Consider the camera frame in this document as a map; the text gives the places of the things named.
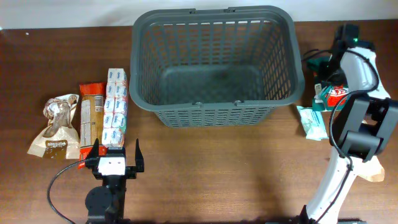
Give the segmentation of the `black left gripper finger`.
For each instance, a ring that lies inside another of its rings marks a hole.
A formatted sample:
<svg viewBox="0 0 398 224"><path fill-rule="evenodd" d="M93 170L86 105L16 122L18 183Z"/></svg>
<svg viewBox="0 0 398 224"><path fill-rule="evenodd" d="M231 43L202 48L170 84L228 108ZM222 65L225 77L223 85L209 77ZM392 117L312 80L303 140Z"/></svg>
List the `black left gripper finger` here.
<svg viewBox="0 0 398 224"><path fill-rule="evenodd" d="M99 156L99 148L100 148L100 141L98 138L96 138L93 147L88 153L88 158L89 159L97 158Z"/></svg>
<svg viewBox="0 0 398 224"><path fill-rule="evenodd" d="M139 139L136 139L135 163L136 167L144 167L144 157L139 146Z"/></svg>

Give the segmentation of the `white tissue multipack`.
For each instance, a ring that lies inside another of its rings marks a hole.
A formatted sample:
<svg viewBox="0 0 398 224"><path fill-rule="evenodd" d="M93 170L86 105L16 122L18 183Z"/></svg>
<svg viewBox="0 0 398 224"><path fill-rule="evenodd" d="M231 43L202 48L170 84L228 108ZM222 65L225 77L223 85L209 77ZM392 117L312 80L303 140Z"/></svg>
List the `white tissue multipack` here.
<svg viewBox="0 0 398 224"><path fill-rule="evenodd" d="M123 147L128 111L127 75L123 68L109 68L104 101L102 143Z"/></svg>

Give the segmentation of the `green red snack bag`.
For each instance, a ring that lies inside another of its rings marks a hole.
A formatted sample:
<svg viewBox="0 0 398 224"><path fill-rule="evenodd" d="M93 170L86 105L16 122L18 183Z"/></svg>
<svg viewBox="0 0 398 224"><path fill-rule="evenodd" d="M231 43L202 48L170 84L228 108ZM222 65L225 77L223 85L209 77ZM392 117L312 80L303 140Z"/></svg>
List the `green red snack bag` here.
<svg viewBox="0 0 398 224"><path fill-rule="evenodd" d="M349 93L347 85L335 85L323 81L318 76L321 63L327 62L328 57L313 58L307 61L307 68L313 72L315 96L312 100L314 111L331 111L337 102Z"/></svg>

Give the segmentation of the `light blue wipes pack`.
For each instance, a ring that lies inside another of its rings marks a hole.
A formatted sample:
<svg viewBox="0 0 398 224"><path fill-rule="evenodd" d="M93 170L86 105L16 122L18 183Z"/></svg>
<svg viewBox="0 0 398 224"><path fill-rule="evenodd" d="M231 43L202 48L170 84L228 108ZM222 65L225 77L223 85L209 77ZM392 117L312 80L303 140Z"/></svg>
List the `light blue wipes pack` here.
<svg viewBox="0 0 398 224"><path fill-rule="evenodd" d="M314 141L328 139L321 112L314 111L312 108L304 108L303 106L296 106L296 108L300 115L300 122L305 131L306 139Z"/></svg>

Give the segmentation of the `beige paper bag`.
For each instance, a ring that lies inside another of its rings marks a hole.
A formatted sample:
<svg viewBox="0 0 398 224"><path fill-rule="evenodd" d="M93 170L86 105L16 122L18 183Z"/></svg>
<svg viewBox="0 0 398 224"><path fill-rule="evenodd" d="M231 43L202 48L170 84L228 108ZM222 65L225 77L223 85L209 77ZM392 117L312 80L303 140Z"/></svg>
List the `beige paper bag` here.
<svg viewBox="0 0 398 224"><path fill-rule="evenodd" d="M378 157L373 156L369 161L363 163L363 168L358 175L369 182L383 182L385 178L385 169L381 165Z"/></svg>

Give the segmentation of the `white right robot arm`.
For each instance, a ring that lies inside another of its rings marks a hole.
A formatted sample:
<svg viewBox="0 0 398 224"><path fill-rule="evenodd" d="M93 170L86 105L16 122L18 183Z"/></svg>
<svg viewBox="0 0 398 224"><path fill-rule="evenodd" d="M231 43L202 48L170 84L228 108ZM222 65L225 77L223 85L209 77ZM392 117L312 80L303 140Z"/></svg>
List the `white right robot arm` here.
<svg viewBox="0 0 398 224"><path fill-rule="evenodd" d="M397 101L384 89L376 68L375 46L359 39L359 27L336 30L319 76L347 84L349 92L331 111L330 161L312 200L303 206L297 223L338 223L341 206L357 176L383 152L397 125Z"/></svg>

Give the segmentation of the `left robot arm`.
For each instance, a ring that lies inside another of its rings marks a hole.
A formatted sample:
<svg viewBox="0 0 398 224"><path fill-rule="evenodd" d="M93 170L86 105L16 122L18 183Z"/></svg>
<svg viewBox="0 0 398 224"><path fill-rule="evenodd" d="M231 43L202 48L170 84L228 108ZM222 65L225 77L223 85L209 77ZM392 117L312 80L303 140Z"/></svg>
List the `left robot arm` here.
<svg viewBox="0 0 398 224"><path fill-rule="evenodd" d="M99 154L100 144L97 139L86 156L85 167L92 171L95 179L102 185L91 189L85 199L88 210L87 223L130 223L124 218L126 198L126 182L136 179L137 174L144 172L144 157L139 140L135 145L135 164L126 165L126 150L124 147L111 147L103 156Z"/></svg>

